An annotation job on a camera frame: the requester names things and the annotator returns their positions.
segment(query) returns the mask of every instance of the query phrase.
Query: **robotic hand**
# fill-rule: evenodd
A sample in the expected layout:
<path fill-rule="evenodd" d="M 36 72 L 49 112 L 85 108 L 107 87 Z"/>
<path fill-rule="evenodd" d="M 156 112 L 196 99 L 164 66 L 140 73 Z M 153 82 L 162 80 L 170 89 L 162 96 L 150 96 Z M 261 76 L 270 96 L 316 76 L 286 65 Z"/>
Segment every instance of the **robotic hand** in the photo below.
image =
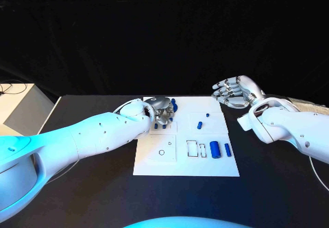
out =
<path fill-rule="evenodd" d="M 151 122 L 167 124 L 172 116 L 167 97 L 144 102 L 136 99 L 114 113 L 95 115 L 52 132 L 0 137 L 0 223 L 24 208 L 50 177 L 71 163 L 146 136 Z"/>
<path fill-rule="evenodd" d="M 247 76 L 228 78 L 213 86 L 212 97 L 232 108 L 251 106 L 238 118 L 245 131 L 254 130 L 264 143 L 277 140 L 290 142 L 299 151 L 329 163 L 329 116 L 314 112 L 300 112 L 294 104 L 267 97 L 255 82 Z"/>

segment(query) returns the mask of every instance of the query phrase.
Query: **black curtain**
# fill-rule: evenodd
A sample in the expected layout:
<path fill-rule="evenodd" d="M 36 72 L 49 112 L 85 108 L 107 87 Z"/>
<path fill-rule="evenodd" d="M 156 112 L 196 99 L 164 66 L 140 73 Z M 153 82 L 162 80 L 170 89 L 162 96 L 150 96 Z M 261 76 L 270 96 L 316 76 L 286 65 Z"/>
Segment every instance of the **black curtain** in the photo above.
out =
<path fill-rule="evenodd" d="M 316 2 L 0 1 L 0 78 L 52 97 L 211 94 L 248 75 L 326 104 L 327 8 Z"/>

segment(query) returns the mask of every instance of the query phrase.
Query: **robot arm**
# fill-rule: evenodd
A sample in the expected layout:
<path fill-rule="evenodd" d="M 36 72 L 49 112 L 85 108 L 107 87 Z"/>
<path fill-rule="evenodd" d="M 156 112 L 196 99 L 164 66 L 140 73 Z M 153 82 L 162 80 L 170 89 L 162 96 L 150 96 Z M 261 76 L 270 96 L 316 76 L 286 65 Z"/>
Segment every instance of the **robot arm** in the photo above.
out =
<path fill-rule="evenodd" d="M 172 116 L 169 98 L 136 99 L 114 113 L 95 115 L 52 132 L 0 137 L 0 222 L 24 208 L 62 168 L 146 136 L 151 122 L 167 124 Z"/>
<path fill-rule="evenodd" d="M 252 129 L 264 143 L 277 140 L 290 142 L 303 154 L 329 163 L 327 115 L 300 112 L 288 100 L 267 97 L 247 76 L 229 78 L 212 88 L 219 88 L 212 96 L 222 104 L 232 108 L 251 105 L 248 113 L 238 118 L 245 131 Z"/>

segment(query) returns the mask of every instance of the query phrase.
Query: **black table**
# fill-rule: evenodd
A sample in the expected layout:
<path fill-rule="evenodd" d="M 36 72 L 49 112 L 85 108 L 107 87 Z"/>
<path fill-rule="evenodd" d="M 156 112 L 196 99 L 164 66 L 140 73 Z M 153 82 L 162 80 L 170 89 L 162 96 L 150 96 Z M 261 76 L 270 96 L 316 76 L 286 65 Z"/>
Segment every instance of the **black table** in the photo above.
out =
<path fill-rule="evenodd" d="M 63 96 L 42 133 L 138 97 Z M 196 216 L 252 227 L 329 227 L 329 192 L 309 157 L 287 142 L 264 144 L 244 132 L 237 117 L 247 111 L 222 106 L 241 177 L 133 176 L 134 140 L 82 159 L 0 226 L 117 228 L 157 217 Z M 329 184 L 329 165 L 314 161 L 314 168 Z"/>

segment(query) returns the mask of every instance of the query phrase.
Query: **black background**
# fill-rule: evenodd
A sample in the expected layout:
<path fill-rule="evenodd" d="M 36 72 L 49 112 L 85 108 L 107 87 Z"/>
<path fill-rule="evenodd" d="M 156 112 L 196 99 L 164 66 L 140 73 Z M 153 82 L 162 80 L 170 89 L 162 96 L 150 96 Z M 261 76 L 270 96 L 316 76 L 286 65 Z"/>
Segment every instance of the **black background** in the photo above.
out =
<path fill-rule="evenodd" d="M 316 1 L 0 1 L 0 78 L 58 96 L 211 94 L 248 75 L 326 104 L 327 7 Z"/>
<path fill-rule="evenodd" d="M 62 97 L 42 132 L 114 111 L 134 98 Z M 82 159 L 0 227 L 118 228 L 166 216 L 222 219 L 257 228 L 329 227 L 329 193 L 309 157 L 290 143 L 264 144 L 252 131 L 244 132 L 237 117 L 248 109 L 221 108 L 239 177 L 133 176 L 133 140 L 114 151 Z M 313 162 L 329 185 L 327 164 Z"/>

